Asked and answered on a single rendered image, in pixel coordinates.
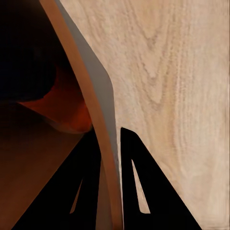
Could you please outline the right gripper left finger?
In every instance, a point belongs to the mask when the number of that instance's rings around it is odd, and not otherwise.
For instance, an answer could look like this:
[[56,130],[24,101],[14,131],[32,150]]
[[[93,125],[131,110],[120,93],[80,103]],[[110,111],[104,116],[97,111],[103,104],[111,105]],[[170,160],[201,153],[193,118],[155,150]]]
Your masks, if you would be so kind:
[[[95,230],[100,167],[100,146],[95,130],[91,130],[81,138],[12,230]],[[75,210],[70,213],[79,187]]]

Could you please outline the can of soda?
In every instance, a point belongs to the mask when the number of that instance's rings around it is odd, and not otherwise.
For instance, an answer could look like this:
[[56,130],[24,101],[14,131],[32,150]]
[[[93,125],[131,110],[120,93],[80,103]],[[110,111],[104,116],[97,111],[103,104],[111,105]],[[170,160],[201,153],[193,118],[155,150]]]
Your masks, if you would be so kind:
[[56,70],[55,83],[47,95],[40,100],[18,103],[77,132],[93,130],[77,78],[60,68]]
[[0,102],[40,100],[52,89],[56,74],[45,46],[0,22]]

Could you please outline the trash can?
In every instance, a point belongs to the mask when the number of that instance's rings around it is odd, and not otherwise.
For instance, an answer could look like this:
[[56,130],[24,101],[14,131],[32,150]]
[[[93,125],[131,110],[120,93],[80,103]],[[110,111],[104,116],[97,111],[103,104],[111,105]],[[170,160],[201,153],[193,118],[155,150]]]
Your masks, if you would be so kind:
[[[124,230],[110,76],[59,0],[0,0],[0,22],[41,43],[57,68],[77,78],[101,151],[95,230]],[[0,102],[0,230],[12,230],[87,132]]]

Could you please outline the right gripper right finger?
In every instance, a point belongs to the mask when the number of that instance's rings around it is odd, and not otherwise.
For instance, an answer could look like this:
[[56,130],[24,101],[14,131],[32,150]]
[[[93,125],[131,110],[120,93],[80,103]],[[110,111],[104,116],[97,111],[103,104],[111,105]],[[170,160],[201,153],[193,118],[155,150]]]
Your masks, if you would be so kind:
[[[120,129],[124,230],[202,230],[138,134]],[[139,210],[132,160],[149,206]]]

